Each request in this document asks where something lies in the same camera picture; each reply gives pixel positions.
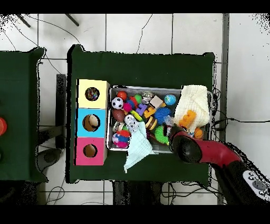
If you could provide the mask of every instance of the light blue cloth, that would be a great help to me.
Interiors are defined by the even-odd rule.
[[[144,122],[139,122],[139,129],[131,134],[127,161],[124,165],[125,173],[147,155],[156,154],[152,149],[152,145],[146,138],[146,125]]]

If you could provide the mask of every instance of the blue box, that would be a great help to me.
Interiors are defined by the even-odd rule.
[[[95,137],[95,138],[105,138],[106,135],[106,110],[105,109],[85,109],[78,108],[78,131],[77,137]],[[99,128],[94,132],[88,132],[83,127],[83,119],[87,115],[95,114],[100,120]]]

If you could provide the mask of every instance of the pink box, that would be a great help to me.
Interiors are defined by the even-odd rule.
[[[87,145],[94,145],[97,148],[97,153],[94,157],[86,157],[83,149]],[[104,164],[107,156],[107,148],[105,138],[78,137],[75,160],[79,166],[100,166]]]

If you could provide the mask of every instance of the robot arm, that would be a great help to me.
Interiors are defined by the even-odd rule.
[[[228,204],[270,204],[266,185],[228,144],[192,138],[177,126],[170,128],[169,142],[170,149],[184,162],[213,166]]]

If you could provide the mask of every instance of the metal tray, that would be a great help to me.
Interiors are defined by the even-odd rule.
[[[106,139],[106,145],[109,150],[113,151],[128,151],[128,148],[122,149],[122,148],[116,148],[116,146],[112,142],[112,135],[114,132],[112,131],[112,127],[116,120],[112,116],[112,107],[110,105],[110,102],[114,97],[117,96],[118,91],[125,91],[128,95],[128,97],[134,96],[135,94],[141,94],[143,91],[149,90],[153,92],[155,95],[157,95],[160,99],[164,99],[165,95],[167,94],[173,94],[176,96],[176,102],[180,99],[180,93],[181,89],[163,89],[163,88],[148,88],[148,87],[133,87],[133,86],[111,86],[109,89],[109,95],[108,95],[108,126],[107,126],[107,139]],[[213,95],[211,92],[208,93],[208,104],[209,104],[209,111],[210,111],[210,123],[204,126],[202,128],[204,130],[204,139],[210,139],[210,127],[212,126],[212,107],[213,107]],[[175,108],[177,104],[174,104],[172,106],[167,106],[171,109],[171,111],[174,114]],[[172,153],[169,150],[168,146],[160,145],[157,142],[155,142],[152,139],[149,139],[149,142],[153,146],[153,151],[156,153]]]

